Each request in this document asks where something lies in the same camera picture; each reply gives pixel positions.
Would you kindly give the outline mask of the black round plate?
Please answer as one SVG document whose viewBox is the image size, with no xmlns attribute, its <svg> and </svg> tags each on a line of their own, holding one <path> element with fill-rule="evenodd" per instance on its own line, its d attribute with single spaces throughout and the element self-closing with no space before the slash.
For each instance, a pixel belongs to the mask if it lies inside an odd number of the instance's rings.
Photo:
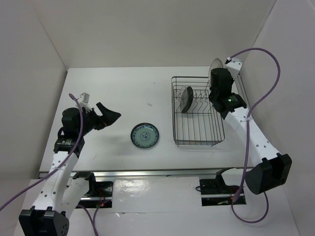
<svg viewBox="0 0 315 236">
<path fill-rule="evenodd" d="M 191 87 L 187 87 L 182 94 L 181 112 L 186 113 L 190 109 L 192 102 L 193 102 L 193 89 Z"/>
</svg>

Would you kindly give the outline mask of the frosted square glass plate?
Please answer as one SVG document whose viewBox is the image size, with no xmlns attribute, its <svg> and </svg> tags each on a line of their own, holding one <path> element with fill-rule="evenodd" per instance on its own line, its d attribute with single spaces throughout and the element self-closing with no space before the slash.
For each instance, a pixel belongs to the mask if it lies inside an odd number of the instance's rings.
<svg viewBox="0 0 315 236">
<path fill-rule="evenodd" d="M 217 68 L 224 68 L 223 62 L 219 58 L 215 58 L 210 65 L 208 71 L 208 85 L 211 86 L 211 71 Z"/>
</svg>

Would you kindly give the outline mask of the clear textured glass plate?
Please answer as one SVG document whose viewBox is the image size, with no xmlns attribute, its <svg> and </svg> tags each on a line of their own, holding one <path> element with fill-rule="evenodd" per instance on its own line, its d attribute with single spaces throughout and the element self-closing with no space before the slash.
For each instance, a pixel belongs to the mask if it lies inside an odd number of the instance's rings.
<svg viewBox="0 0 315 236">
<path fill-rule="evenodd" d="M 182 86 L 180 89 L 176 90 L 175 105 L 177 112 L 185 113 L 187 111 L 188 89 L 186 86 Z"/>
</svg>

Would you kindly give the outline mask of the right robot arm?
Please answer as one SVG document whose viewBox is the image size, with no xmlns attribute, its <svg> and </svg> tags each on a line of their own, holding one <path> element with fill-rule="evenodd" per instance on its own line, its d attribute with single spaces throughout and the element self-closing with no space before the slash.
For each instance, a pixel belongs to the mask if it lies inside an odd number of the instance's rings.
<svg viewBox="0 0 315 236">
<path fill-rule="evenodd" d="M 209 100 L 222 119 L 236 132 L 243 144 L 249 139 L 253 168 L 245 173 L 249 190 L 258 195 L 285 184 L 292 160 L 281 154 L 265 137 L 240 95 L 232 92 L 233 78 L 226 68 L 210 71 Z"/>
</svg>

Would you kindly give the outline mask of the blue patterned round plate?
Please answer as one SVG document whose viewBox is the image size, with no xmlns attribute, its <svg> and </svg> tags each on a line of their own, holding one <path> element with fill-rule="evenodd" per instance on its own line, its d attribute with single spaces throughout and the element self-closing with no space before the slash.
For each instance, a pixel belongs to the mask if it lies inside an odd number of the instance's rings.
<svg viewBox="0 0 315 236">
<path fill-rule="evenodd" d="M 151 123 L 140 123 L 132 129 L 130 139 L 137 148 L 149 149 L 158 143 L 159 131 Z"/>
</svg>

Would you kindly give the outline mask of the front aluminium rail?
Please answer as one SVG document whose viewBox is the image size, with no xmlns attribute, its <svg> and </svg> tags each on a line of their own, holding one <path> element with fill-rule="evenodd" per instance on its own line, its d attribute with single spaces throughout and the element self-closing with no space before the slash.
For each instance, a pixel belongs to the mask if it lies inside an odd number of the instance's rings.
<svg viewBox="0 0 315 236">
<path fill-rule="evenodd" d="M 169 169 L 169 170 L 140 170 L 140 171 L 94 171 L 98 181 L 115 178 L 149 178 L 149 177 L 188 177 L 214 176 L 224 168 L 210 169 Z"/>
</svg>

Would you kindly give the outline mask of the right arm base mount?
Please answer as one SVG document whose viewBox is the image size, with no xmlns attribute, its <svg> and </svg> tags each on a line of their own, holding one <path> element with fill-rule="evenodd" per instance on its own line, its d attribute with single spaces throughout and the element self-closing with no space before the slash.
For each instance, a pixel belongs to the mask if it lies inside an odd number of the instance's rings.
<svg viewBox="0 0 315 236">
<path fill-rule="evenodd" d="M 236 185 L 226 185 L 216 178 L 200 179 L 195 190 L 201 194 L 202 206 L 228 206 L 238 190 Z"/>
</svg>

